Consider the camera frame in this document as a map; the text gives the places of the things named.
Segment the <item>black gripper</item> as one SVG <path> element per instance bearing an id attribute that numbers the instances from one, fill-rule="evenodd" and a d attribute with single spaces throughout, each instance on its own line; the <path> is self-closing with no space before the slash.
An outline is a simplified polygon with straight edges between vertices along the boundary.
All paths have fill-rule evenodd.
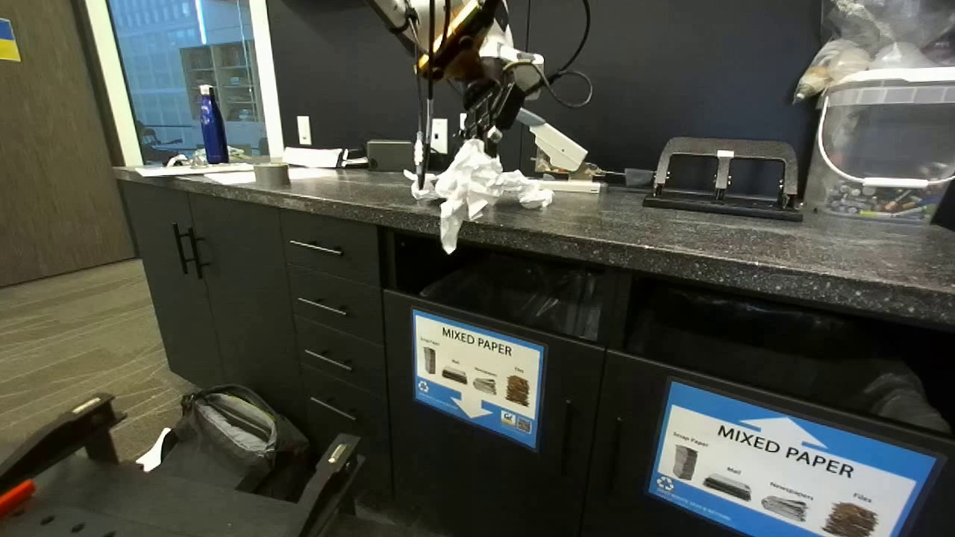
<path id="1" fill-rule="evenodd" d="M 484 152 L 500 155 L 508 129 L 517 122 L 520 108 L 543 87 L 546 68 L 539 56 L 520 56 L 487 68 L 476 80 L 464 83 L 460 141 L 484 134 Z"/>

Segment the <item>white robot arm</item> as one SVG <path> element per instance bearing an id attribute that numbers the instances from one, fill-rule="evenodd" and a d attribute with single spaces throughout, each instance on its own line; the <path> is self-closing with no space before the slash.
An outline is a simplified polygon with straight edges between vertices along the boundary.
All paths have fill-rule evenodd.
<path id="1" fill-rule="evenodd" d="M 412 71 L 464 90 L 464 129 L 487 155 L 546 80 L 546 59 L 517 46 L 508 0 L 369 0 L 379 22 L 402 41 Z"/>

